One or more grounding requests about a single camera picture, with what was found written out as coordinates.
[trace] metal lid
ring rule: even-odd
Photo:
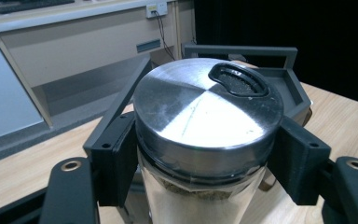
[[[133,103],[147,156],[167,172],[200,178],[263,165],[283,116],[280,94],[261,75],[215,59],[154,69]]]

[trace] wooden table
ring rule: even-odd
[[[312,100],[313,115],[306,128],[331,148],[331,159],[358,158],[358,102],[303,84]],[[98,119],[0,161],[0,207],[45,187],[50,169],[66,158],[83,156],[82,146]],[[296,206],[277,184],[258,191],[241,223],[323,223],[317,206]],[[116,208],[100,211],[102,223],[123,223]]]

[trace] glass jar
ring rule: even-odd
[[[138,158],[154,224],[240,223],[265,173],[257,167],[234,183],[202,186],[165,174],[140,151]]]

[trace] power outlet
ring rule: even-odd
[[[168,7],[166,2],[156,3],[156,4],[150,4],[146,6],[146,17],[147,18],[153,18],[156,17],[156,11],[160,16],[167,15],[168,14]]]

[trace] black curtain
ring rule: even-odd
[[[194,0],[194,7],[198,44],[297,47],[300,81],[358,101],[358,1]]]

